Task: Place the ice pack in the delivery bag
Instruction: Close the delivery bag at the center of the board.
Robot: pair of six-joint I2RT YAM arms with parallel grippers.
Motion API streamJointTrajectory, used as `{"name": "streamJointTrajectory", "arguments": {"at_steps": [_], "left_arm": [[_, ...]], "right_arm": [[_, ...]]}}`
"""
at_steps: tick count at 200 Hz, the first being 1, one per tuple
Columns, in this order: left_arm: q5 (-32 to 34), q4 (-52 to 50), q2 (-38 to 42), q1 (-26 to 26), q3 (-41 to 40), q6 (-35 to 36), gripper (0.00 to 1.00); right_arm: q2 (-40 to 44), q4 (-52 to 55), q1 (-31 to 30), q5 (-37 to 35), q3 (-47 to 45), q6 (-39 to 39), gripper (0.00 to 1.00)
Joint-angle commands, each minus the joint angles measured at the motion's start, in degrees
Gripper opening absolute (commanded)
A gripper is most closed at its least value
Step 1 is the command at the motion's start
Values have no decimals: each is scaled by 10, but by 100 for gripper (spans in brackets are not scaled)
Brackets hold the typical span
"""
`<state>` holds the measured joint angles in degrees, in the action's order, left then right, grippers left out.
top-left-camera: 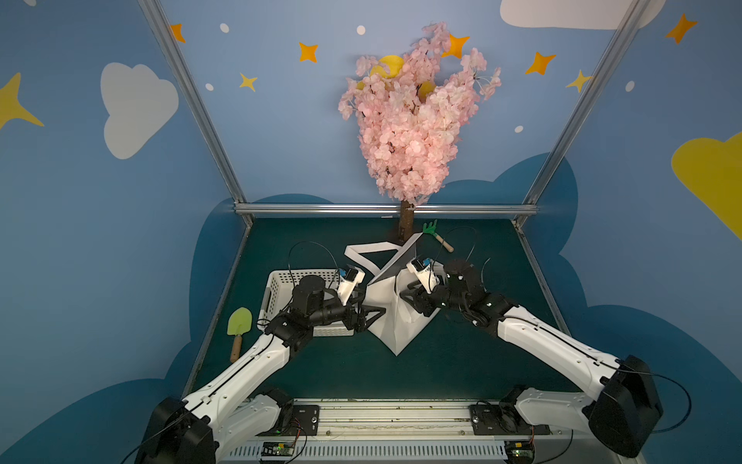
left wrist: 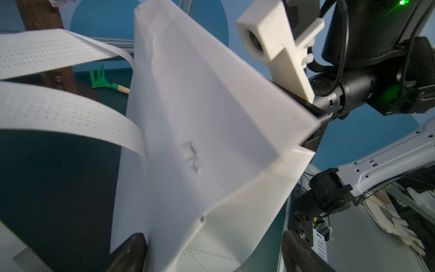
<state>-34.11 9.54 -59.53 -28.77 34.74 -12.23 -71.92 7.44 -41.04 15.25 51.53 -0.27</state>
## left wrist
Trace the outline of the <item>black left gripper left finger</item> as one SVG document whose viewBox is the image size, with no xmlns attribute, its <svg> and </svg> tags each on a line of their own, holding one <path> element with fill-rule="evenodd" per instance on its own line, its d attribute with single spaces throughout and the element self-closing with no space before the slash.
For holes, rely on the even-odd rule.
<svg viewBox="0 0 435 272">
<path fill-rule="evenodd" d="M 110 255 L 106 272 L 142 272 L 147 253 L 143 233 L 134 233 Z"/>
</svg>

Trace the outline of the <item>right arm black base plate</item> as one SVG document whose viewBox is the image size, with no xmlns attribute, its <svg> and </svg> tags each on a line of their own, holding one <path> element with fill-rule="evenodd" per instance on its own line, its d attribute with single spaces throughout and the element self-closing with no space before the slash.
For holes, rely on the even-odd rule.
<svg viewBox="0 0 435 272">
<path fill-rule="evenodd" d="M 312 194 L 304 190 L 300 184 L 296 184 L 291 193 L 288 228 L 309 247 L 313 246 L 316 208 L 316 201 Z"/>
</svg>

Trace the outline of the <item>white insulated delivery bag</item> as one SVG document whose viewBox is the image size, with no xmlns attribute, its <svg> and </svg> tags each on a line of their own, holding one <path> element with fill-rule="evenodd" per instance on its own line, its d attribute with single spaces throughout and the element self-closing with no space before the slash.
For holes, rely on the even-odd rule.
<svg viewBox="0 0 435 272">
<path fill-rule="evenodd" d="M 149 272 L 232 272 L 255 250 L 314 156 L 314 115 L 171 1 L 134 11 L 134 55 L 61 29 L 1 39 L 1 128 L 122 147 L 112 248 L 143 233 Z M 126 114 L 11 78 L 125 58 Z"/>
</svg>

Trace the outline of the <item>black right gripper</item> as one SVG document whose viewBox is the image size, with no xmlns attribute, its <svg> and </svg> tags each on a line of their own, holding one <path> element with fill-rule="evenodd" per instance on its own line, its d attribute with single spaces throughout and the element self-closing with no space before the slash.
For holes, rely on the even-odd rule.
<svg viewBox="0 0 435 272">
<path fill-rule="evenodd" d="M 312 103 L 275 83 L 320 122 L 319 128 L 300 144 L 301 147 L 313 152 L 318 151 L 330 122 L 336 119 L 344 120 L 351 111 L 366 104 L 377 91 L 377 72 L 374 68 L 349 70 L 344 72 L 337 87 L 334 86 L 334 82 L 331 72 L 319 73 L 309 78 L 315 94 Z"/>
</svg>

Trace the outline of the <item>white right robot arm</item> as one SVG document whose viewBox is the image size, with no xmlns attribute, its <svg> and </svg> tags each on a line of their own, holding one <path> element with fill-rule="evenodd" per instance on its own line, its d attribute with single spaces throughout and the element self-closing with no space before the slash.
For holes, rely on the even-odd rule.
<svg viewBox="0 0 435 272">
<path fill-rule="evenodd" d="M 292 94 L 320 120 L 302 144 L 316 151 L 329 122 L 345 119 L 364 104 L 384 116 L 426 113 L 435 106 L 435 50 L 421 30 L 433 1 L 285 1 L 292 27 L 306 26 L 334 10 L 322 57 L 311 62 L 314 100 Z M 309 180 L 309 190 L 291 193 L 288 234 L 313 245 L 313 227 L 324 217 L 362 203 L 405 174 L 431 167 L 435 154 L 424 150 L 433 134 L 418 131 L 363 159 L 330 168 Z"/>
</svg>

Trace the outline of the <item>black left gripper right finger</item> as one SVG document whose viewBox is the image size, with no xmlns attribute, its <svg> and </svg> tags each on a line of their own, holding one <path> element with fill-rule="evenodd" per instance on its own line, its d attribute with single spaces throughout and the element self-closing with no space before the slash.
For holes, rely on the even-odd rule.
<svg viewBox="0 0 435 272">
<path fill-rule="evenodd" d="M 286 230 L 281 241 L 283 261 L 288 272 L 334 272 L 297 233 Z"/>
</svg>

